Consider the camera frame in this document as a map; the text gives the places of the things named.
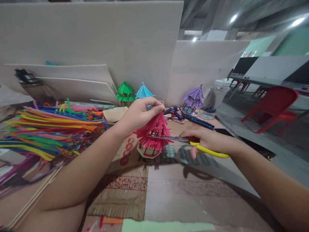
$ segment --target purple pagoda model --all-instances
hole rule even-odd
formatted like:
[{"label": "purple pagoda model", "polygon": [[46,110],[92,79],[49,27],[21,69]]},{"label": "purple pagoda model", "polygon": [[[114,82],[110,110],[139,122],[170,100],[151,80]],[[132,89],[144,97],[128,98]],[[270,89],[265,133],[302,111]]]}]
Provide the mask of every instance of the purple pagoda model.
[{"label": "purple pagoda model", "polygon": [[197,108],[200,108],[203,106],[203,91],[202,91],[202,85],[200,87],[197,87],[190,92],[188,92],[184,98],[183,98],[183,106],[181,108],[181,111],[185,114],[192,115],[195,113],[195,110]]}]

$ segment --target left hand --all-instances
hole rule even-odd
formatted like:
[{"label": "left hand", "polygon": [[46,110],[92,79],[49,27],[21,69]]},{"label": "left hand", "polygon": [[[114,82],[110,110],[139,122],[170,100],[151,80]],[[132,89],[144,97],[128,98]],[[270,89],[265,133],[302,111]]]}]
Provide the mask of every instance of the left hand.
[{"label": "left hand", "polygon": [[[149,105],[154,107],[147,111],[147,106]],[[164,105],[154,97],[136,99],[116,125],[121,127],[121,129],[127,134],[130,134],[131,132],[142,128],[154,116],[164,110]]]}]

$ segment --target green pagoda model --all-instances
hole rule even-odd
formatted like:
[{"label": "green pagoda model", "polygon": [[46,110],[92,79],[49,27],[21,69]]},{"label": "green pagoda model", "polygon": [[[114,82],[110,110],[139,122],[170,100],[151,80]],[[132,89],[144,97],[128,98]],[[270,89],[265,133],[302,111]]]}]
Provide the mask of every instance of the green pagoda model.
[{"label": "green pagoda model", "polygon": [[123,84],[118,89],[116,98],[119,100],[120,106],[124,106],[124,103],[126,103],[127,106],[130,106],[130,102],[135,100],[135,97],[133,96],[134,94],[135,93],[133,89],[127,84],[127,82],[123,82]]}]

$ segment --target hand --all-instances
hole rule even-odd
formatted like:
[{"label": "hand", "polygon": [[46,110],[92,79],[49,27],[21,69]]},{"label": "hand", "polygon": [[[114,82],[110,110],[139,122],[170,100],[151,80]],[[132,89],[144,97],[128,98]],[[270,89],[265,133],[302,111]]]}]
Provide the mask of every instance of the hand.
[{"label": "hand", "polygon": [[[147,111],[147,106],[154,106]],[[127,135],[146,125],[150,119],[165,110],[164,105],[154,97],[137,99],[122,116],[117,126],[121,126]]]},{"label": "hand", "polygon": [[[185,130],[179,136],[195,136],[200,139],[202,147],[218,153],[225,153],[230,156],[238,154],[248,148],[245,143],[234,137],[223,135],[202,127],[197,130]],[[192,158],[195,159],[197,153],[196,147],[192,147],[190,153]]]}]

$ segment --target glue gun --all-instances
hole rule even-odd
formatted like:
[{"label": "glue gun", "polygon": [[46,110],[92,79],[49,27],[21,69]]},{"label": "glue gun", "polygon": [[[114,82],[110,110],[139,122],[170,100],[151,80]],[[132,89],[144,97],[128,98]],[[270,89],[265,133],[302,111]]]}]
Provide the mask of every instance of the glue gun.
[{"label": "glue gun", "polygon": [[177,106],[174,106],[174,107],[168,108],[166,111],[163,112],[163,114],[167,115],[170,113],[172,117],[177,117],[178,120],[183,120],[183,117],[179,113],[177,113],[177,111],[179,111],[179,108]]}]

